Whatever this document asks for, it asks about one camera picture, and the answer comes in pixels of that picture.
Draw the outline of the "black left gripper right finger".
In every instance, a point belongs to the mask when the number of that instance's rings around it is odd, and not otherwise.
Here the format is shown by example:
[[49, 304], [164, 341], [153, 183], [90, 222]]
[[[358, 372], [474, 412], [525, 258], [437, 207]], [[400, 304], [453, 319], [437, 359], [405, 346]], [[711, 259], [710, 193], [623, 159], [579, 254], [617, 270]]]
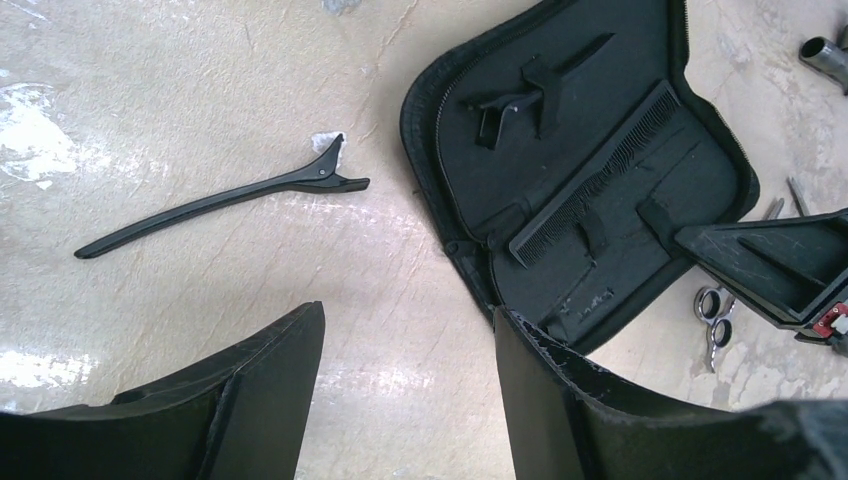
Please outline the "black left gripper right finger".
[[843, 479], [847, 404], [729, 412], [657, 393], [592, 362], [512, 309], [496, 358], [520, 479]]

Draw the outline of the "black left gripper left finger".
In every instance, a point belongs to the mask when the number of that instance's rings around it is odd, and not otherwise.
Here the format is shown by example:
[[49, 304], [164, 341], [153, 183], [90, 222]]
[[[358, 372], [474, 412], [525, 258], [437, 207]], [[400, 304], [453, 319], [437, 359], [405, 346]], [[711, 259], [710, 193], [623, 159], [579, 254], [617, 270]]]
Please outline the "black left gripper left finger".
[[101, 406], [1, 416], [5, 479], [292, 479], [325, 336], [320, 302]]

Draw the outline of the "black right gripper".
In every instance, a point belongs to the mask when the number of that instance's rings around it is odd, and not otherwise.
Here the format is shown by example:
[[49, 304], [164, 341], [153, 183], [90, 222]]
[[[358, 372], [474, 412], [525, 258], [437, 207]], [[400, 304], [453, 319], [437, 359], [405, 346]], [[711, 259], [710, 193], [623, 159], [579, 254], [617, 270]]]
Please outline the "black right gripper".
[[847, 211], [687, 226], [676, 244], [773, 326], [847, 357]]

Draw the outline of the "silver thinning scissors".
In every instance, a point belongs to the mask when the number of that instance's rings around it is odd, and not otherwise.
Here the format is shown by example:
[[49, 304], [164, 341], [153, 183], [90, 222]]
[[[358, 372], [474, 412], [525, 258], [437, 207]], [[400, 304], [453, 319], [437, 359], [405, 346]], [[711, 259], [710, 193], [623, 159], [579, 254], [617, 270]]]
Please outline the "silver thinning scissors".
[[705, 363], [710, 373], [716, 372], [718, 351], [732, 339], [732, 316], [736, 302], [736, 297], [720, 285], [703, 287], [694, 297], [694, 314], [706, 325]]

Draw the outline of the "black hair comb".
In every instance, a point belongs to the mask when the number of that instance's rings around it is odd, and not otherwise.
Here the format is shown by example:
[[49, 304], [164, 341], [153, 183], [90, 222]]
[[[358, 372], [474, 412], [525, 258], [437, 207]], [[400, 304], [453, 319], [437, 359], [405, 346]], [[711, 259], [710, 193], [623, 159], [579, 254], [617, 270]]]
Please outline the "black hair comb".
[[583, 160], [539, 212], [508, 243], [528, 269], [586, 214], [589, 204], [612, 180], [631, 169], [681, 106], [666, 80], [657, 81], [593, 154]]

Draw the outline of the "black zippered tool case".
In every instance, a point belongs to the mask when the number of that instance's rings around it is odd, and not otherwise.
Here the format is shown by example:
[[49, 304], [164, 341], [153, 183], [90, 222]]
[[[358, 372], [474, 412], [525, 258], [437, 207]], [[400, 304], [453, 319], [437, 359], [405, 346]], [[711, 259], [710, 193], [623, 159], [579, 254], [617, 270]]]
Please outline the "black zippered tool case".
[[[496, 150], [475, 144], [469, 97], [518, 91], [540, 55], [557, 68], [597, 36], [616, 36], [562, 94], [558, 128], [537, 139], [536, 112], [511, 118]], [[675, 244], [687, 226], [732, 223], [760, 185], [716, 108], [690, 87], [683, 1], [542, 1], [445, 52], [406, 93], [401, 141], [444, 250], [482, 312], [519, 312], [588, 354], [692, 266]], [[510, 240], [659, 80], [681, 102], [627, 173], [537, 263]]]

